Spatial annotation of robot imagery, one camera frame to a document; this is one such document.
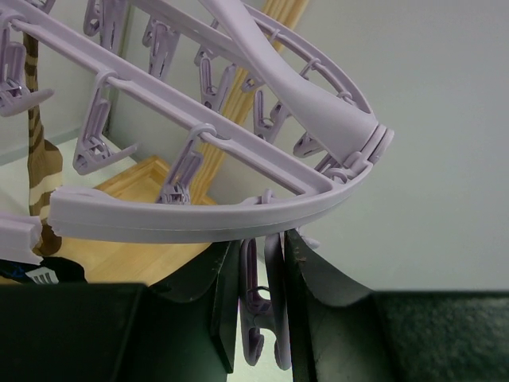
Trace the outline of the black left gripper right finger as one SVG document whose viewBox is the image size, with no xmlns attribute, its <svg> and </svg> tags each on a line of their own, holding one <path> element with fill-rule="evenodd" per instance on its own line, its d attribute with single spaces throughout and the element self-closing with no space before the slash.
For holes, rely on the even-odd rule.
<svg viewBox="0 0 509 382">
<path fill-rule="evenodd" d="M 372 290 L 284 235 L 296 381 L 505 381 L 505 290 Z"/>
</svg>

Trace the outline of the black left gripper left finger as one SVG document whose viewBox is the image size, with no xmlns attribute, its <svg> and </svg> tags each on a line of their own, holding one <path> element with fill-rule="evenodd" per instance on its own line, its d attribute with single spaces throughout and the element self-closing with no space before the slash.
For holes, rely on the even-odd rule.
<svg viewBox="0 0 509 382">
<path fill-rule="evenodd" d="M 235 245 L 161 281 L 1 288 L 4 381 L 225 381 L 235 363 Z"/>
</svg>

